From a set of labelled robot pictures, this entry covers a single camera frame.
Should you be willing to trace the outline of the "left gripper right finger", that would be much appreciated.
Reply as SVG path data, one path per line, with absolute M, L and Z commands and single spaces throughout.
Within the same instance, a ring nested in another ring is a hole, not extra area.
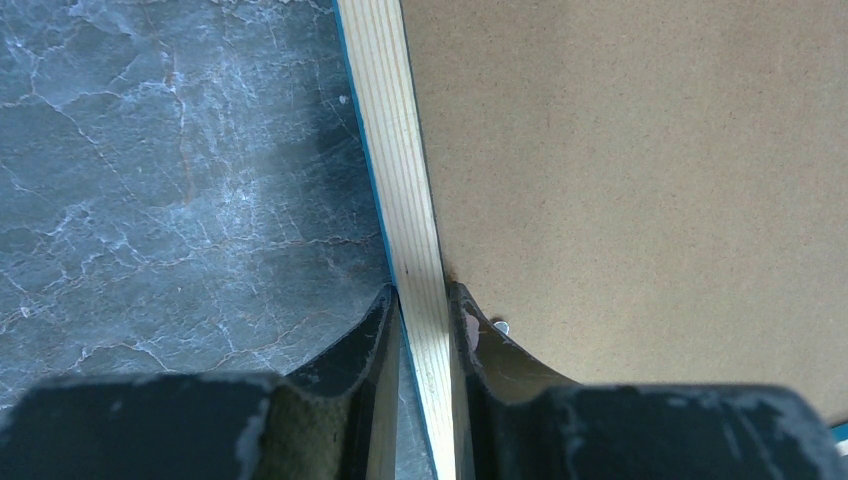
M 529 354 L 448 288 L 462 479 L 841 479 L 796 392 L 756 384 L 587 385 Z

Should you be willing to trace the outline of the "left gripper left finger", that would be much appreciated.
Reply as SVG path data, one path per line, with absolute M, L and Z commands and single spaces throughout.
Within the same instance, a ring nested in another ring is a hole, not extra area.
M 5 479 L 391 479 L 399 300 L 281 375 L 68 375 L 1 425 Z

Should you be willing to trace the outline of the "wooden picture frame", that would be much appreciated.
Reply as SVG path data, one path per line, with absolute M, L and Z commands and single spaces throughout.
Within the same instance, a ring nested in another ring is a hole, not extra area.
M 451 321 L 402 5 L 335 8 L 434 473 L 458 479 Z

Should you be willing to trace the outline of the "brown frame backing board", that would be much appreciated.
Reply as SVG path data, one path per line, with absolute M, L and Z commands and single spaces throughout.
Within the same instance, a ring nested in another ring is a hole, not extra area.
M 407 1 L 452 277 L 584 383 L 847 413 L 843 1 Z

